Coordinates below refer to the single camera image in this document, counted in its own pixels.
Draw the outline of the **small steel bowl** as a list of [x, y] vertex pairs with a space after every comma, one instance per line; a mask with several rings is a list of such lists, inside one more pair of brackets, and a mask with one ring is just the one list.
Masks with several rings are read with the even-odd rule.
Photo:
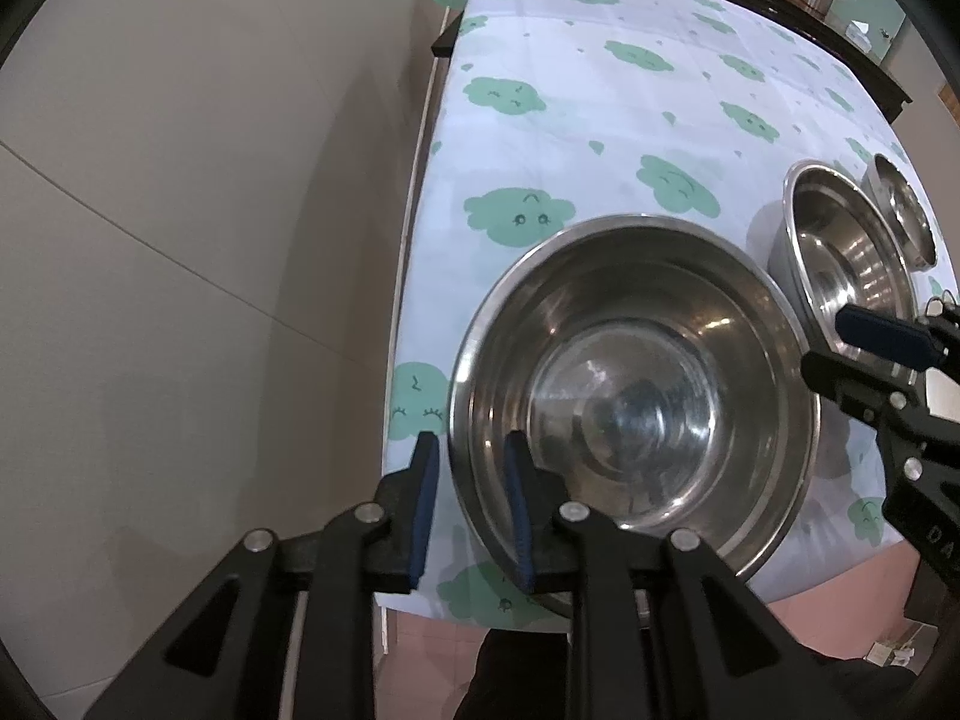
[[861, 187], [893, 232], [911, 271], [929, 271], [937, 263], [937, 249], [926, 211], [907, 177], [884, 154], [875, 153]]

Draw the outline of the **cloud pattern tablecloth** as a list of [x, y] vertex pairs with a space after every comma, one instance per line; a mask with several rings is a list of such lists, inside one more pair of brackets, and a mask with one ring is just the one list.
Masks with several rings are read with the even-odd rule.
[[916, 146], [825, 50], [727, 0], [467, 0], [395, 313], [384, 465], [441, 433], [475, 310], [576, 223], [665, 215], [770, 255], [789, 167]]

